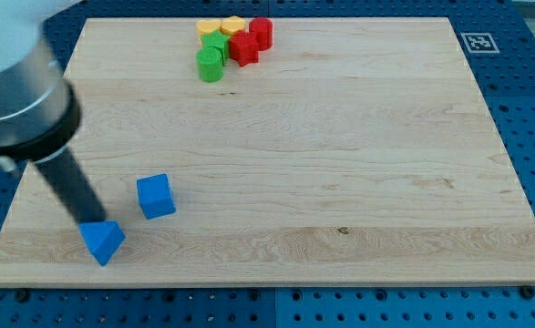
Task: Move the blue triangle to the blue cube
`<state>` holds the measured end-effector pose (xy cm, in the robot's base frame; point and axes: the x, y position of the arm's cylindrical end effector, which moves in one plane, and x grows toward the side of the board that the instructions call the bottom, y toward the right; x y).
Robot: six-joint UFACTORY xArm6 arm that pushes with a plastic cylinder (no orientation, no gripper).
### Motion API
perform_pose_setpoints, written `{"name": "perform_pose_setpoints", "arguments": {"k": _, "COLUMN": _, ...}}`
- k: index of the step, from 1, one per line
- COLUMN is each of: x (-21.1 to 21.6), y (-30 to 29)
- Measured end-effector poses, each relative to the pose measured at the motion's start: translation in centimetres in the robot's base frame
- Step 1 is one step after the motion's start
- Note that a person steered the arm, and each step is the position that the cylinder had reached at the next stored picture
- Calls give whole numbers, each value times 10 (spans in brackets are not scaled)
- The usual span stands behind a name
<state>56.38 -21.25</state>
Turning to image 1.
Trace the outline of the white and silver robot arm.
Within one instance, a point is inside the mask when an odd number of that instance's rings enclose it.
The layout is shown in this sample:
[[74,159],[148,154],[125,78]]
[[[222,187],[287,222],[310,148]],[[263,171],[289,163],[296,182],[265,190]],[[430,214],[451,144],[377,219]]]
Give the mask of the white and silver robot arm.
[[79,0],[0,0],[0,168],[63,149],[81,111],[43,37],[44,22]]

